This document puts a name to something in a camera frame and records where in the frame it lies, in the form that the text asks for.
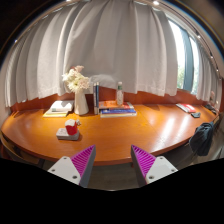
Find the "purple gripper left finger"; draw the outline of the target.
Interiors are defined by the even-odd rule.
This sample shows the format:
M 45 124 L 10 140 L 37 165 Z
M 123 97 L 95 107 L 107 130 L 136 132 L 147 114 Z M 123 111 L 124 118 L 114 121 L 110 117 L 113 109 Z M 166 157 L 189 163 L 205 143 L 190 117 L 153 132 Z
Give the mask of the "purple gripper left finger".
M 92 145 L 71 157 L 63 156 L 48 171 L 86 188 L 89 183 L 95 156 L 96 147 Z

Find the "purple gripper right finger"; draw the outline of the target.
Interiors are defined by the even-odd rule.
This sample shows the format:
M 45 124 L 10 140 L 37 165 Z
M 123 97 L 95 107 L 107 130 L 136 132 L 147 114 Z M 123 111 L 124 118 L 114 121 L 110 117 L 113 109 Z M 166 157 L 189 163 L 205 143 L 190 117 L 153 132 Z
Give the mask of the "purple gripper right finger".
M 177 169 L 164 157 L 155 157 L 145 150 L 132 145 L 131 158 L 139 185 L 147 185 L 177 172 Z

